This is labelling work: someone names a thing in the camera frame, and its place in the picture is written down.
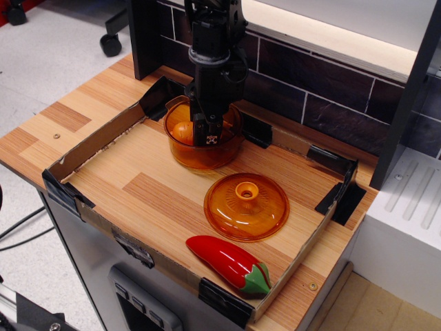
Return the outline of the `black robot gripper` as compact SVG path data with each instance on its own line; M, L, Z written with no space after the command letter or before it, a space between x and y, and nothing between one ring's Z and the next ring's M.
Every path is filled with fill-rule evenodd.
M243 98L249 72L247 55L243 48L232 48L223 58L201 55L190 49L189 59L195 65L194 80L186 91L190 98L194 138L196 144L209 146L205 143L208 136L220 139L223 131L220 120L229 105Z

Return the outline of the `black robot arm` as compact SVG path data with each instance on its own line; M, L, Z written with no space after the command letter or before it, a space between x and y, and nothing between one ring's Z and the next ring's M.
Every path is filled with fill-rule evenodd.
M239 43L247 21L240 1L186 1L185 14L192 34L188 57L195 65L185 89L193 144L214 145L221 142L230 104L243 98L249 65Z

